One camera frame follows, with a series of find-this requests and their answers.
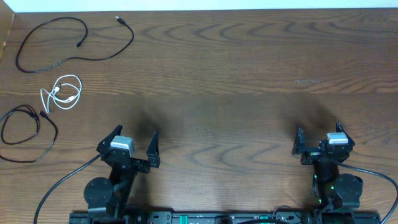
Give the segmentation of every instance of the green tape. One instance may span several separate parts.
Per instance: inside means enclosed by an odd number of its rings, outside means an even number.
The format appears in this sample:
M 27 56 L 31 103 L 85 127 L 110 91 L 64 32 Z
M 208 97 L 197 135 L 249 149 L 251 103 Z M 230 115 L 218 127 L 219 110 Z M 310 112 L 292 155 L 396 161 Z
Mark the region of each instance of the green tape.
M 260 219 L 268 219 L 268 216 L 266 215 L 260 216 Z
M 188 215 L 180 216 L 180 224 L 188 224 Z

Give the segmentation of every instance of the brown surface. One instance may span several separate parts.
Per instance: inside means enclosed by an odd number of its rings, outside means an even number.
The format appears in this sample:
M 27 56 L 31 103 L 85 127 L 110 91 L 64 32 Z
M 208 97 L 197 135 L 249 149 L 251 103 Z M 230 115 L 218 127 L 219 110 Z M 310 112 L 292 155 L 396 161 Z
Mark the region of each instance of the brown surface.
M 3 0 L 0 0 L 0 60 L 2 52 L 6 46 L 6 41 L 10 33 L 13 18 L 14 12 Z
M 69 61 L 38 74 L 17 70 L 19 44 L 36 25 L 77 16 L 89 27 L 75 49 L 82 25 L 60 21 L 35 33 L 21 55 L 26 69 L 72 55 L 104 62 Z M 343 122 L 356 141 L 347 164 L 398 180 L 398 9 L 213 12 L 87 12 L 17 14 L 0 64 L 0 112 L 21 103 L 37 110 L 39 89 L 60 75 L 84 83 L 69 111 L 52 105 L 60 134 L 36 164 L 0 162 L 0 221 L 30 223 L 37 204 L 61 177 L 96 155 L 96 145 L 117 124 L 134 136 L 139 152 L 160 131 L 160 169 L 140 175 L 132 203 L 175 210 L 273 210 L 316 204 L 312 168 L 291 156 L 294 124 L 324 137 Z M 30 120 L 13 118 L 7 137 Z M 47 147 L 53 129 L 45 120 L 39 137 L 2 153 L 34 156 Z M 86 209 L 83 189 L 109 174 L 97 161 L 67 180 L 46 201 L 39 223 L 65 223 Z M 341 169 L 364 179 L 362 210 L 384 216 L 395 197 L 385 180 Z M 398 222 L 395 213 L 390 223 Z

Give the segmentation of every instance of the coiled white cable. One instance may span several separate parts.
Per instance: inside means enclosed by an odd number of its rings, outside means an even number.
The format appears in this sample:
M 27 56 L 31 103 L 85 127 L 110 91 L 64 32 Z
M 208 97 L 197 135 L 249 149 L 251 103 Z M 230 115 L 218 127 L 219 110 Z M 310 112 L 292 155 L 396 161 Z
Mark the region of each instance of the coiled white cable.
M 57 86 L 57 83 L 58 83 L 61 79 L 66 78 L 66 77 L 75 77 L 75 78 L 79 81 L 80 88 L 77 88 L 75 85 L 72 85 L 72 84 L 70 84 L 70 83 L 63 83 L 63 84 L 61 84 L 60 86 Z M 60 91 L 60 87 L 61 87 L 61 86 L 70 86 L 70 87 L 73 87 L 74 89 L 76 89 L 77 94 L 76 94 L 76 95 L 73 95 L 73 96 L 69 96 L 66 100 L 61 100 L 60 98 L 58 98 L 58 97 L 56 96 L 56 94 Z M 79 99 L 80 99 L 80 93 L 81 93 L 81 89 L 82 89 L 82 88 L 83 88 L 83 85 L 81 84 L 81 80 L 80 80 L 80 78 L 77 77 L 76 75 L 64 75 L 64 76 L 59 77 L 59 78 L 57 79 L 57 81 L 54 83 L 54 86 L 52 87 L 52 91 L 51 91 L 50 93 L 49 93 L 47 90 L 45 90 L 44 88 L 41 88 L 41 89 L 40 89 L 40 96 L 42 97 L 42 103 L 43 103 L 45 112 L 46 112 L 46 113 L 50 113 L 50 106 L 49 106 L 50 98 L 52 98 L 53 101 L 54 101 L 54 103 L 55 103 L 59 108 L 61 108 L 61 109 L 63 109 L 63 110 L 69 110 L 70 108 L 74 107 L 74 106 L 77 104 L 77 102 L 79 101 Z M 45 92 L 48 94 L 48 97 L 47 97 L 47 105 L 44 103 L 43 91 L 45 91 Z M 57 103 L 57 102 L 60 102 L 60 103 L 71 103 L 71 102 L 73 102 L 73 101 L 74 101 L 74 103 L 73 103 L 71 106 L 69 106 L 69 107 L 62 107 L 62 106 L 60 106 L 60 105 Z

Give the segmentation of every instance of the white background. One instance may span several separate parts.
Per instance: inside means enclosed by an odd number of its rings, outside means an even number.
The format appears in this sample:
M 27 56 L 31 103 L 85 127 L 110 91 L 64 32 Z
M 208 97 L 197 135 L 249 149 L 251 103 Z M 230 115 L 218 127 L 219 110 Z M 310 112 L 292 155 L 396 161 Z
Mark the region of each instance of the white background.
M 14 12 L 398 7 L 398 0 L 4 0 Z

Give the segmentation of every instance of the wooden tabletop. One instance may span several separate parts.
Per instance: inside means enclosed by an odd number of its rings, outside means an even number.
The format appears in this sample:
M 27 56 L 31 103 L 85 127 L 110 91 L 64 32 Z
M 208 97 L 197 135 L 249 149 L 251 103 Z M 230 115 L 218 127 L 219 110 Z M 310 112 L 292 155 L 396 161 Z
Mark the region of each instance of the wooden tabletop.
M 28 40 L 23 68 L 118 51 L 131 33 L 114 16 L 136 36 L 111 60 L 18 71 L 15 57 L 24 37 L 62 16 L 87 23 L 83 45 L 75 48 L 84 35 L 79 22 L 51 23 Z M 16 14 L 0 62 L 0 114 L 23 103 L 43 110 L 39 90 L 51 90 L 61 75 L 78 75 L 83 92 L 71 110 L 50 105 L 59 136 L 41 161 L 0 161 L 0 223 L 31 223 L 48 189 L 95 157 L 96 145 L 118 124 L 134 138 L 139 158 L 146 157 L 153 132 L 160 133 L 162 162 L 138 175 L 130 199 L 138 205 L 176 211 L 316 205 L 313 168 L 291 155 L 294 128 L 302 124 L 309 139 L 325 139 L 337 120 L 356 142 L 345 163 L 398 180 L 397 72 L 398 9 Z M 41 120 L 35 139 L 14 147 L 0 143 L 1 153 L 40 154 L 54 134 Z M 31 119 L 16 114 L 5 138 L 22 139 L 33 128 Z M 72 210 L 86 210 L 85 185 L 109 172 L 96 161 L 65 181 L 45 202 L 39 223 L 66 223 Z M 364 180 L 360 210 L 387 213 L 396 196 L 392 184 L 340 172 Z

